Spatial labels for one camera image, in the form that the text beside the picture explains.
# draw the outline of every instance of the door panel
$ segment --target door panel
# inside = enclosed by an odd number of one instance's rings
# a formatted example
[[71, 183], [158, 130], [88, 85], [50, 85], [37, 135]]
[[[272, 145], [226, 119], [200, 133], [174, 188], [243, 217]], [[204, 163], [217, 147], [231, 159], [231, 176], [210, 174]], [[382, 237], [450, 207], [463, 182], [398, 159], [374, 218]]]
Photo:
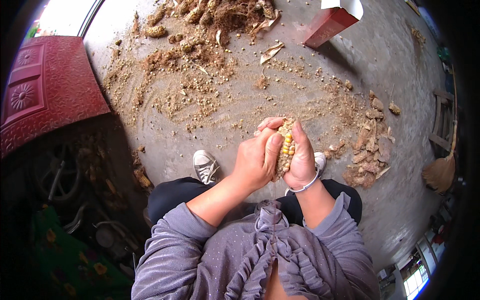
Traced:
[[80, 37], [28, 39], [1, 103], [1, 158], [44, 133], [107, 112]]

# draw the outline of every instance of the wooden chair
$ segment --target wooden chair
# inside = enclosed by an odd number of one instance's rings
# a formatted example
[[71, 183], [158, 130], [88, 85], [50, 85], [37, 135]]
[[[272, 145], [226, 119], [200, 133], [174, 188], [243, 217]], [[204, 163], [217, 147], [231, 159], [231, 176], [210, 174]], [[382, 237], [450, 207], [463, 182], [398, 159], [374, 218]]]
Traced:
[[435, 155], [444, 156], [450, 152], [453, 138], [453, 120], [455, 116], [454, 96], [438, 89], [433, 90], [437, 101], [437, 110], [433, 132], [428, 138], [435, 144]]

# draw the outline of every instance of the hand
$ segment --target hand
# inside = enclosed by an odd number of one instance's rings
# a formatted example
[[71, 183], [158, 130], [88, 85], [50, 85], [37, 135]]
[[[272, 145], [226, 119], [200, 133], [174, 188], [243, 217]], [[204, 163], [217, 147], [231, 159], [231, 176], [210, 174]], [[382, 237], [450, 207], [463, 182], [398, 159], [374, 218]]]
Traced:
[[240, 188], [252, 193], [272, 180], [282, 143], [281, 134], [266, 128], [256, 137], [240, 144], [232, 173]]
[[[259, 136], [264, 130], [276, 129], [282, 124], [282, 118], [267, 118], [258, 126], [253, 135]], [[283, 175], [283, 180], [292, 189], [300, 190], [316, 175], [315, 157], [312, 144], [299, 121], [293, 123], [292, 138], [295, 141], [295, 154], [290, 164], [290, 170]]]

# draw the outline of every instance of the shoelace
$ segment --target shoelace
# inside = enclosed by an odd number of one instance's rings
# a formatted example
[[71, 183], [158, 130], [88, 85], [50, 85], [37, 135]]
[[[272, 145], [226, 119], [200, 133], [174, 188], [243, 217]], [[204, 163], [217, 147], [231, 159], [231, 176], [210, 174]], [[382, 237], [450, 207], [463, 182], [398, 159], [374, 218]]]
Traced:
[[215, 163], [216, 163], [216, 160], [214, 160], [211, 165], [198, 169], [198, 174], [200, 174], [200, 180], [203, 183], [208, 184], [208, 183], [214, 182], [212, 180], [212, 176], [213, 176], [213, 174], [215, 174], [215, 172], [220, 167], [219, 166], [219, 167], [216, 167], [215, 169], [213, 169], [214, 166], [215, 166]]

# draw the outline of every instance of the gray sneaker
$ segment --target gray sneaker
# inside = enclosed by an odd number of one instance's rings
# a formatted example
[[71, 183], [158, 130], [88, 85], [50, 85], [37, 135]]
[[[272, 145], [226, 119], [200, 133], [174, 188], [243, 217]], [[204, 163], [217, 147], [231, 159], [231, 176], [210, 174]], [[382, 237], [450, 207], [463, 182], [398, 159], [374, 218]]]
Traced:
[[[315, 157], [315, 162], [320, 168], [320, 172], [318, 172], [318, 178], [321, 178], [322, 173], [324, 172], [325, 166], [327, 164], [327, 158], [325, 157], [325, 154], [323, 154], [322, 152], [315, 152], [313, 155]], [[285, 196], [288, 194], [289, 191], [290, 190], [288, 188], [285, 190]]]
[[215, 158], [205, 150], [198, 150], [193, 154], [193, 167], [198, 179], [204, 184], [217, 182], [215, 172], [220, 167]]

